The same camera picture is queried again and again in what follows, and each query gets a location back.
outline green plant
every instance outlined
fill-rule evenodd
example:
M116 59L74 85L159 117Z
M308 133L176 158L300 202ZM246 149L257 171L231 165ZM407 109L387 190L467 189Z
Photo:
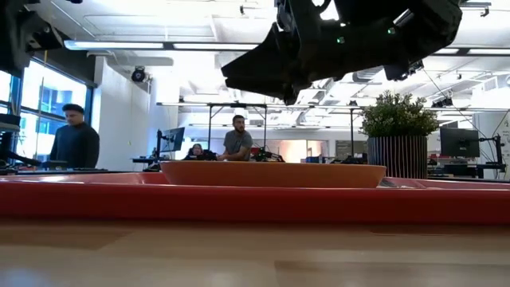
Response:
M369 137L428 136L439 128L435 112L425 110L425 99L412 100L411 94L401 96L385 91L375 106L362 110L361 132Z

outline wooden surface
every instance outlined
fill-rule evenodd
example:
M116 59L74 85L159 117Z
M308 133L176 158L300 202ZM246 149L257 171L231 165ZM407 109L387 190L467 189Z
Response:
M1 287L510 286L510 228L1 222Z

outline short hair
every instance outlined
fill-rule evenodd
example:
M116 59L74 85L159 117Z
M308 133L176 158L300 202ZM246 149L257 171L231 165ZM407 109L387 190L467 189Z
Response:
M62 107L62 112L66 111L79 112L82 115L84 114L84 110L79 104L65 104L64 107Z
M233 116L233 118L232 118L232 124L233 124L233 123L235 123L237 119L242 119L242 120L244 120L244 119L245 119L245 117L244 117L244 116L241 116L241 115L235 115L235 116Z

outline potted plant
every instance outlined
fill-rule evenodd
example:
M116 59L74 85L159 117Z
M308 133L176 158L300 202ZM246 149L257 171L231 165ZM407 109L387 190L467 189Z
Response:
M426 179L427 136L439 128L425 99L385 91L366 107L361 132L368 136L368 163L386 166L386 176Z

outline striped plant pot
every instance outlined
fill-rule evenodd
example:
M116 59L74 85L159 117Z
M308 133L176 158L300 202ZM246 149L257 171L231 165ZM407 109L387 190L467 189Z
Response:
M426 179L427 138L425 136L385 136L369 138L368 164L386 167L386 176Z

